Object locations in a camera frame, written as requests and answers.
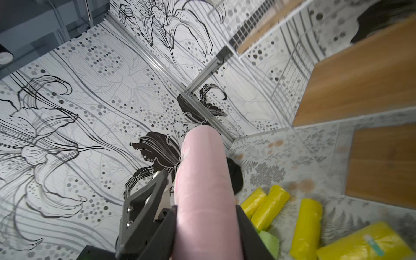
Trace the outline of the pink roll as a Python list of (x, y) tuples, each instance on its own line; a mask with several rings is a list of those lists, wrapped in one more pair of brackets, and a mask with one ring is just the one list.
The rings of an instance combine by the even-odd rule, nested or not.
[(236, 213), (225, 147), (213, 127), (185, 136), (174, 185), (177, 226), (174, 260), (241, 260)]

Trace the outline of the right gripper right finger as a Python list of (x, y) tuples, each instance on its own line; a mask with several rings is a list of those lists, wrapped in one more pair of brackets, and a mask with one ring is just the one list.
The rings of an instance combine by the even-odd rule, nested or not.
[(239, 205), (236, 205), (236, 213), (244, 260), (273, 260), (255, 227)]

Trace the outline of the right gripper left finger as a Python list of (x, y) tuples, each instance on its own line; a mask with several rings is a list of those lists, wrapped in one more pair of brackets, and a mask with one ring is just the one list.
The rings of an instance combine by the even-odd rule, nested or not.
[(123, 204), (117, 260), (168, 260), (176, 234), (177, 206), (158, 208), (167, 186), (168, 172), (159, 171), (145, 187)]

